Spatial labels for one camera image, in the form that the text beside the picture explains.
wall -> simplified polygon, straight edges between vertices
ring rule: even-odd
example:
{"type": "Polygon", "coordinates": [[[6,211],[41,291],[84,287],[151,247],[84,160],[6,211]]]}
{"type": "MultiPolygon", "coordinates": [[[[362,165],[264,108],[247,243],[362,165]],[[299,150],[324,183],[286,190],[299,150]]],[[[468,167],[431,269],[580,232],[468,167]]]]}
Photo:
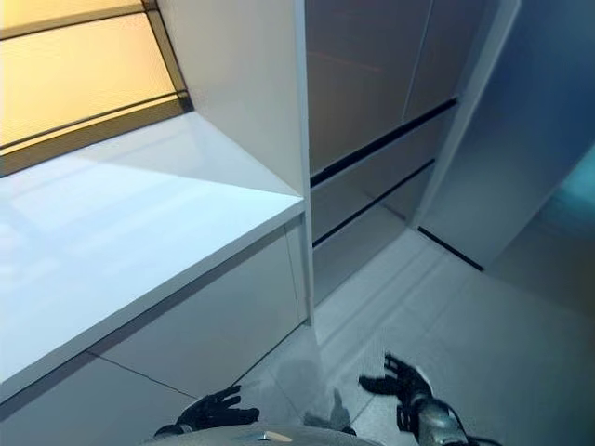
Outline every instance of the wall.
{"type": "Polygon", "coordinates": [[[483,266],[595,139],[595,3],[525,0],[423,227],[483,266]]]}
{"type": "Polygon", "coordinates": [[[308,141],[299,58],[305,54],[297,30],[303,1],[167,0],[159,6],[195,109],[303,195],[308,141]]]}

white countertop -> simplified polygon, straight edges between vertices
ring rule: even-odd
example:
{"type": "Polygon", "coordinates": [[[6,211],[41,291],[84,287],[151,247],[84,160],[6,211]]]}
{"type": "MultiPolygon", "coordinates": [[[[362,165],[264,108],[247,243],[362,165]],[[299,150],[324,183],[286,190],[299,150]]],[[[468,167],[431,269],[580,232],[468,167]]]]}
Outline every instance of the white countertop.
{"type": "Polygon", "coordinates": [[[0,401],[303,211],[196,112],[4,178],[1,193],[0,401]]]}

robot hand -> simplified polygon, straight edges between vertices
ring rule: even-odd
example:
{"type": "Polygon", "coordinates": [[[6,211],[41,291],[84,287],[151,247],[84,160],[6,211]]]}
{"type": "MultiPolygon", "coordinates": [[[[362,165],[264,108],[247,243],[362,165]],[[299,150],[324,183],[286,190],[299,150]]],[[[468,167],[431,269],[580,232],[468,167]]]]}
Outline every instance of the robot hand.
{"type": "Polygon", "coordinates": [[[188,407],[174,425],[163,426],[155,433],[155,437],[179,435],[189,431],[209,429],[211,427],[250,425],[258,421],[260,411],[252,409],[232,409],[241,401],[236,395],[240,386],[228,387],[213,395],[207,395],[188,407]]]}
{"type": "Polygon", "coordinates": [[[419,440],[419,414],[425,401],[433,400],[428,381],[411,365],[387,353],[384,357],[387,374],[383,378],[360,376],[360,385],[375,395],[393,395],[397,406],[397,427],[411,432],[419,440]]]}
{"type": "Polygon", "coordinates": [[[376,395],[393,395],[403,407],[411,407],[420,398],[432,396],[430,384],[412,366],[387,353],[384,368],[388,371],[383,378],[360,376],[360,385],[376,395]]]}

window frame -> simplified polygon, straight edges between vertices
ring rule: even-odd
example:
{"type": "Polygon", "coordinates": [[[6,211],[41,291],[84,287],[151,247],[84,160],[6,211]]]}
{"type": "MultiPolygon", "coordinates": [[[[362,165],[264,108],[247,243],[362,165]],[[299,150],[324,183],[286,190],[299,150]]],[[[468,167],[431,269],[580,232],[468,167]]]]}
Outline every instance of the window frame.
{"type": "Polygon", "coordinates": [[[157,99],[162,97],[147,98],[141,102],[128,104],[119,109],[109,110],[94,116],[86,116],[78,121],[48,129],[41,134],[30,135],[17,141],[10,141],[9,143],[0,146],[0,177],[11,175],[15,172],[26,169],[27,167],[40,164],[51,158],[55,158],[71,151],[82,149],[85,146],[100,142],[104,139],[113,138],[126,132],[141,128],[145,125],[155,124],[165,119],[173,118],[194,110],[192,100],[188,93],[188,88],[179,69],[178,60],[169,40],[169,35],[161,17],[156,0],[142,0],[141,4],[137,7],[128,6],[112,8],[109,10],[92,11],[86,14],[79,14],[76,16],[54,20],[44,20],[31,25],[8,29],[8,33],[2,31],[2,35],[0,35],[0,42],[7,39],[18,38],[30,33],[49,31],[66,26],[78,25],[96,20],[112,19],[138,13],[144,13],[151,25],[152,34],[159,47],[161,57],[165,63],[165,67],[174,86],[174,91],[170,94],[164,95],[164,97],[171,96],[172,100],[157,103],[141,110],[131,110],[129,113],[120,114],[95,124],[89,124],[83,128],[74,129],[73,131],[57,135],[53,138],[32,142],[31,145],[17,150],[11,150],[11,148],[14,148],[16,145],[23,144],[27,140],[50,135],[53,132],[57,132],[61,129],[67,129],[73,125],[80,125],[85,122],[98,120],[101,117],[108,116],[113,113],[121,113],[128,109],[135,109],[143,103],[157,101],[157,99]]]}

drawer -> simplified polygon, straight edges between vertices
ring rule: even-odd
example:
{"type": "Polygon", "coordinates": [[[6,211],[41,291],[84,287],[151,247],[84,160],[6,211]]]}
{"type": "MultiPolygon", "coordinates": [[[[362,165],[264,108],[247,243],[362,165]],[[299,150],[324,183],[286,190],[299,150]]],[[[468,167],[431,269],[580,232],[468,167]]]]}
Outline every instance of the drawer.
{"type": "Polygon", "coordinates": [[[473,45],[490,9],[487,4],[487,0],[434,0],[406,122],[460,93],[457,89],[469,61],[473,62],[473,45]]]}
{"type": "Polygon", "coordinates": [[[198,398],[231,385],[300,322],[279,228],[91,351],[198,398]]]}
{"type": "Polygon", "coordinates": [[[452,114],[446,111],[316,186],[311,192],[313,240],[434,158],[452,114]]]}
{"type": "Polygon", "coordinates": [[[3,446],[130,446],[193,399],[83,353],[0,405],[3,446]]]}
{"type": "Polygon", "coordinates": [[[431,170],[424,169],[314,249],[316,303],[405,230],[419,206],[431,170]]]}

